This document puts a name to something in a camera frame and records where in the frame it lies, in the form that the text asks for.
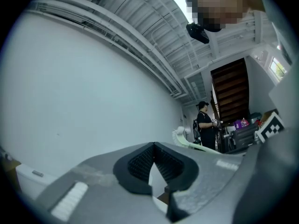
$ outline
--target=baseball cap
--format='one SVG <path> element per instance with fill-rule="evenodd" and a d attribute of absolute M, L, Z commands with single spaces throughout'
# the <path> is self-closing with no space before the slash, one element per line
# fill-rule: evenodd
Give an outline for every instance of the baseball cap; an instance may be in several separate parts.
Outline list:
<path fill-rule="evenodd" d="M 198 104 L 198 109 L 202 109 L 205 105 L 209 105 L 209 103 L 205 101 L 200 101 L 200 103 Z"/>

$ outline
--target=staircase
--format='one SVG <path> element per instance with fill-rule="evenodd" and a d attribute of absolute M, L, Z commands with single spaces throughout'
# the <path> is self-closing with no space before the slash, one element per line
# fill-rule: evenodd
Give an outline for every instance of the staircase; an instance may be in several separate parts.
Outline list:
<path fill-rule="evenodd" d="M 218 101 L 219 118 L 224 126 L 248 116 L 249 84 L 244 59 L 211 71 Z"/>

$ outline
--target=white tube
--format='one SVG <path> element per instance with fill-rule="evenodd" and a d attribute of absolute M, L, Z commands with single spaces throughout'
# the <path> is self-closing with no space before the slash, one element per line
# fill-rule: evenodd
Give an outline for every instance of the white tube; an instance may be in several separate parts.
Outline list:
<path fill-rule="evenodd" d="M 68 23 L 68 24 L 71 24 L 73 26 L 76 26 L 78 28 L 82 28 L 83 30 L 87 31 L 87 32 L 90 32 L 102 39 L 104 39 L 105 41 L 111 43 L 112 45 L 116 46 L 117 48 L 121 49 L 122 51 L 124 51 L 125 53 L 127 53 L 128 55 L 130 55 L 131 57 L 133 57 L 137 62 L 139 62 L 140 64 L 142 64 L 145 68 L 147 68 L 151 73 L 153 73 L 154 76 L 156 76 L 165 86 L 166 88 L 172 92 L 171 88 L 168 86 L 168 84 L 160 77 L 158 76 L 157 73 L 155 73 L 146 63 L 144 63 L 140 58 L 136 57 L 135 55 L 133 55 L 131 52 L 129 52 L 128 50 L 124 49 L 122 46 L 120 46 L 119 44 L 113 42 L 111 39 L 103 36 L 102 34 L 98 33 L 98 32 L 95 32 L 89 28 L 86 28 L 82 25 L 79 25 L 77 23 L 74 23 L 72 21 L 69 21 L 69 20 L 66 20 L 66 19 L 63 19 L 63 18 L 60 18 L 60 17 L 57 17 L 57 16 L 54 16 L 54 15 L 50 15 L 50 14 L 47 14 L 47 13 L 43 13 L 43 12 L 40 12 L 40 11 L 36 11 L 36 10 L 26 10 L 26 12 L 31 12 L 31 13 L 36 13 L 36 14 L 42 14 L 42 15 L 45 15 L 45 16 L 48 16 L 48 17 L 51 17 L 53 19 L 56 19 L 56 20 L 59 20 L 59 21 L 63 21 L 65 23 Z"/>
<path fill-rule="evenodd" d="M 105 21 L 104 19 L 98 17 L 95 14 L 92 14 L 86 10 L 83 10 L 79 7 L 76 7 L 74 5 L 70 5 L 68 3 L 64 3 L 64 2 L 60 2 L 57 0 L 33 0 L 32 2 L 39 2 L 39 3 L 47 3 L 53 6 L 57 6 L 57 7 L 63 7 L 67 10 L 71 10 L 71 11 L 75 11 L 78 14 L 81 14 L 83 16 L 87 16 L 95 21 L 97 21 L 100 24 L 103 24 L 105 27 L 107 27 L 108 29 L 114 31 L 116 34 L 118 34 L 119 36 L 121 36 L 123 39 L 125 39 L 126 41 L 128 41 L 132 46 L 134 46 L 144 57 L 146 57 L 147 59 L 149 59 L 149 61 L 151 63 L 153 63 L 158 70 L 169 80 L 169 82 L 179 91 L 179 94 L 182 93 L 181 89 L 178 87 L 178 85 L 172 80 L 172 78 L 165 72 L 165 70 L 163 70 L 163 68 L 152 58 L 149 56 L 149 54 L 147 53 L 147 51 L 145 51 L 140 45 L 138 45 L 133 39 L 131 39 L 128 35 L 126 35 L 124 32 L 120 31 L 118 28 L 116 28 L 115 26 L 113 26 L 111 23 Z"/>
<path fill-rule="evenodd" d="M 184 84 L 182 83 L 182 81 L 180 80 L 180 78 L 178 77 L 177 73 L 174 71 L 174 69 L 169 65 L 169 63 L 165 60 L 165 58 L 161 55 L 161 53 L 144 37 L 142 36 L 134 27 L 132 27 L 130 24 L 128 24 L 127 22 L 125 22 L 123 19 L 121 19 L 119 16 L 111 13 L 110 11 L 106 10 L 103 7 L 100 7 L 99 5 L 96 5 L 92 2 L 86 1 L 86 0 L 71 0 L 80 4 L 83 4 L 87 7 L 90 7 L 94 10 L 96 10 L 97 12 L 111 18 L 112 20 L 114 20 L 115 22 L 119 23 L 120 25 L 122 25 L 125 29 L 127 29 L 129 32 L 131 32 L 136 38 L 138 38 L 138 40 L 140 40 L 145 46 L 147 46 L 159 59 L 160 61 L 164 64 L 164 66 L 170 71 L 170 73 L 172 74 L 172 76 L 176 79 L 176 81 L 178 82 L 178 84 L 182 87 L 182 89 L 184 90 L 185 93 L 188 93 L 188 90 L 186 89 L 186 87 L 184 86 Z M 178 91 L 179 91 L 179 95 L 182 93 L 182 91 L 177 87 L 177 85 L 173 85 Z"/>

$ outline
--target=window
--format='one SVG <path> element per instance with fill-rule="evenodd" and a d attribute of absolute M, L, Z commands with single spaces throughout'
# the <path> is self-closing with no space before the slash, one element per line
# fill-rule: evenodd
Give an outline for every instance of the window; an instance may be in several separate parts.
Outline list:
<path fill-rule="evenodd" d="M 275 58 L 273 58 L 272 63 L 270 65 L 270 70 L 274 73 L 276 78 L 281 81 L 282 78 L 286 74 L 285 68 L 282 66 L 282 64 L 279 63 L 279 61 Z"/>

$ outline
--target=person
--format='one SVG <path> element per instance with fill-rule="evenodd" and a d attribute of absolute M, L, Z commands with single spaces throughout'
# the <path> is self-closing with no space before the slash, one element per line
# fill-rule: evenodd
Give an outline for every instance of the person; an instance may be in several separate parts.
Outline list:
<path fill-rule="evenodd" d="M 205 147 L 215 150 L 214 127 L 217 127 L 217 124 L 213 123 L 211 118 L 206 113 L 208 105 L 209 103 L 205 101 L 201 101 L 198 104 L 199 113 L 197 115 L 197 123 L 199 125 L 201 144 Z"/>
<path fill-rule="evenodd" d="M 266 12 L 276 31 L 282 55 L 290 65 L 296 60 L 298 40 L 273 0 L 186 0 L 186 3 L 187 7 L 192 7 L 195 24 L 212 32 L 220 31 L 226 24 L 238 23 L 250 10 Z"/>

